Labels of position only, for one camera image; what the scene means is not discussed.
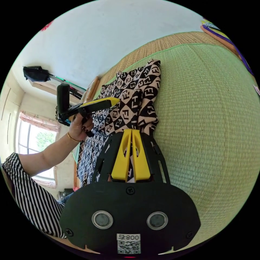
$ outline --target white label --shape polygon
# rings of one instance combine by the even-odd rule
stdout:
[[[140,234],[116,234],[117,252],[119,254],[140,254]]]

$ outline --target qr code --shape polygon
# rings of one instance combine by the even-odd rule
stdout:
[[[141,241],[118,241],[119,254],[140,254]]]

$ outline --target window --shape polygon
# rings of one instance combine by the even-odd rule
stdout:
[[[35,125],[22,121],[20,118],[17,124],[17,153],[35,154],[43,151],[47,146],[54,143],[57,133],[39,128]],[[55,183],[54,168],[39,173],[35,180]]]

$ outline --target black bag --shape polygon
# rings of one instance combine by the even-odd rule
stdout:
[[[51,80],[49,77],[49,71],[42,69],[41,66],[23,67],[24,77],[32,82],[46,82]]]

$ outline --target tree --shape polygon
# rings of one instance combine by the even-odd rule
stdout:
[[[47,146],[55,142],[56,135],[52,132],[40,132],[36,136],[38,151],[42,152]]]

